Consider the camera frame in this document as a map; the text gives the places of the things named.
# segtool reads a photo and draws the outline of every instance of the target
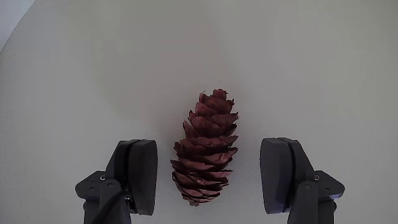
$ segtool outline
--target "white backdrop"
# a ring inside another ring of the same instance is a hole
[[[122,139],[155,139],[143,224],[285,223],[262,205],[259,146],[298,139],[345,184],[336,223],[397,223],[398,2],[38,0],[0,55],[0,222],[83,223],[75,185]],[[228,90],[239,139],[222,195],[171,179],[198,94]]]

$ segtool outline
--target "reddish-brown pine cone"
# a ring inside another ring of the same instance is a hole
[[[171,160],[173,180],[182,197],[194,206],[219,196],[232,172],[225,167],[238,151],[231,147],[238,138],[232,136],[238,113],[231,113],[234,101],[226,95],[224,90],[214,90],[210,96],[201,93],[195,112],[189,112],[189,122],[183,122],[185,139],[174,145],[178,160]]]

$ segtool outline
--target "pine cone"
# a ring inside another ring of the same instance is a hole
[[[234,101],[226,95],[224,90],[214,90],[211,96],[201,93],[195,112],[189,112],[190,123],[183,123],[185,139],[174,145],[178,161],[171,160],[173,180],[182,197],[194,206],[219,196],[232,172],[224,168],[238,151],[231,147],[238,138],[231,136],[238,113],[231,113]]]

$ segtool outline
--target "white surface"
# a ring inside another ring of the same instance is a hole
[[[83,223],[75,184],[121,139],[156,139],[155,214],[285,223],[262,205],[262,138],[298,139],[346,186],[335,223],[397,223],[398,2],[41,0],[0,56],[0,222]],[[190,207],[171,180],[198,94],[240,112],[231,185]]]
[[[0,0],[0,52],[34,0]]]

